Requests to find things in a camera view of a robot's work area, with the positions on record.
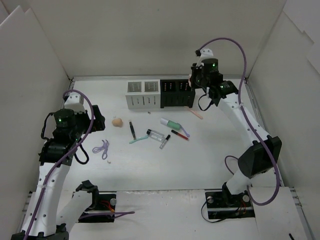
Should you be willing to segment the pink makeup applicator stick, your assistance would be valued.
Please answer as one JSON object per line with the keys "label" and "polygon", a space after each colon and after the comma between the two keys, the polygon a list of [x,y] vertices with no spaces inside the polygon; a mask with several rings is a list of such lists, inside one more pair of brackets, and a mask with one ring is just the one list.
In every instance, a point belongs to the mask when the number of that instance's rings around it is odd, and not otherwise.
{"label": "pink makeup applicator stick", "polygon": [[199,113],[197,113],[195,110],[191,109],[191,108],[187,108],[187,110],[189,110],[193,115],[195,115],[197,118],[203,120],[203,116],[200,115]]}

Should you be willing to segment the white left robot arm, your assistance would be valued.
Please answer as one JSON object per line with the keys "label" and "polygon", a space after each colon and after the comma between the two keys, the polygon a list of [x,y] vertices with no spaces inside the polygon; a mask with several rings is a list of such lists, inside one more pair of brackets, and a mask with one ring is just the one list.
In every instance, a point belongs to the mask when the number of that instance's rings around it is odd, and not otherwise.
{"label": "white left robot arm", "polygon": [[41,133],[45,141],[39,154],[39,176],[36,191],[31,196],[20,232],[13,240],[67,240],[70,232],[87,209],[100,204],[99,190],[89,180],[75,190],[75,196],[61,210],[58,205],[66,176],[78,148],[92,132],[105,129],[105,117],[97,105],[79,90],[67,90],[63,108],[50,113],[55,129],[51,138]]}

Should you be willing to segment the red lip gloss tube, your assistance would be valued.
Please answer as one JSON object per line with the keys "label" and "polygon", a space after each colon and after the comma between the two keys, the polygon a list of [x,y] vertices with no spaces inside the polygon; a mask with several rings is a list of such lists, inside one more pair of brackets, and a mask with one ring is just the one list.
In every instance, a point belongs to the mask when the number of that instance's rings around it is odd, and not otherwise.
{"label": "red lip gloss tube", "polygon": [[186,141],[188,141],[189,140],[189,138],[187,137],[187,136],[185,136],[185,135],[183,135],[183,134],[181,134],[181,133],[179,133],[179,132],[177,132],[177,131],[175,131],[175,130],[171,130],[171,132],[174,134],[174,135],[176,135],[176,136],[178,136],[178,137],[180,137],[180,138],[182,138],[182,139],[184,139],[184,140],[186,140]]}

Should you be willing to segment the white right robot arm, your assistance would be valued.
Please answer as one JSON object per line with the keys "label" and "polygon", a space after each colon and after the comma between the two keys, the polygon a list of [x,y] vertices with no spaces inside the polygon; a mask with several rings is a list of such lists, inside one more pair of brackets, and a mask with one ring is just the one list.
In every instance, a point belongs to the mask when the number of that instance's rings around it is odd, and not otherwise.
{"label": "white right robot arm", "polygon": [[204,95],[210,98],[210,103],[228,117],[246,147],[237,160],[238,170],[222,186],[222,202],[233,206],[239,201],[239,194],[249,190],[255,176],[274,169],[276,187],[273,195],[265,202],[253,200],[257,206],[270,204],[276,198],[281,185],[277,161],[282,141],[277,136],[272,137],[248,112],[241,99],[242,88],[236,87],[232,81],[224,80],[219,72],[218,59],[212,56],[201,57],[191,66],[191,70],[191,87],[202,89]]}

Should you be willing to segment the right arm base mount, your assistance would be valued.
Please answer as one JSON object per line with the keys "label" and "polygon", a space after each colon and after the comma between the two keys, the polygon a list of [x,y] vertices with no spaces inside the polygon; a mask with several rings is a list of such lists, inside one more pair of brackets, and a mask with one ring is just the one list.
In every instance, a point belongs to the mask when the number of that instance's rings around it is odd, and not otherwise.
{"label": "right arm base mount", "polygon": [[208,223],[256,217],[247,191],[232,196],[230,202],[226,202],[221,190],[206,191],[200,214]]}

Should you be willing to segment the black eyeliner pencil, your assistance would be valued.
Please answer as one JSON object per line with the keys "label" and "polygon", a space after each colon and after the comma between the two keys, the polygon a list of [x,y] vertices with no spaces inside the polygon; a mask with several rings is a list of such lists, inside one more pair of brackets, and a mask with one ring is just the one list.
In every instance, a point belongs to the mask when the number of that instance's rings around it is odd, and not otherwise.
{"label": "black eyeliner pencil", "polygon": [[131,131],[133,139],[136,140],[137,137],[136,137],[135,129],[134,129],[134,126],[133,126],[133,123],[131,120],[129,121],[129,127],[130,127],[130,131]]}

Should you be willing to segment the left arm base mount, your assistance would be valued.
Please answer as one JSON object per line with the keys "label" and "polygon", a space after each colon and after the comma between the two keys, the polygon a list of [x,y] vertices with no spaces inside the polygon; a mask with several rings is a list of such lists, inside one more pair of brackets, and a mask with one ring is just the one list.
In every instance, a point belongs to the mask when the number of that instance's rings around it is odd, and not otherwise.
{"label": "left arm base mount", "polygon": [[[82,217],[89,214],[103,214],[111,213],[116,210],[117,195],[115,192],[107,193],[103,192],[99,195],[97,204],[93,209],[87,208],[86,211],[81,215]],[[115,215],[99,215],[89,216],[83,219],[79,219],[79,223],[113,223]]]}

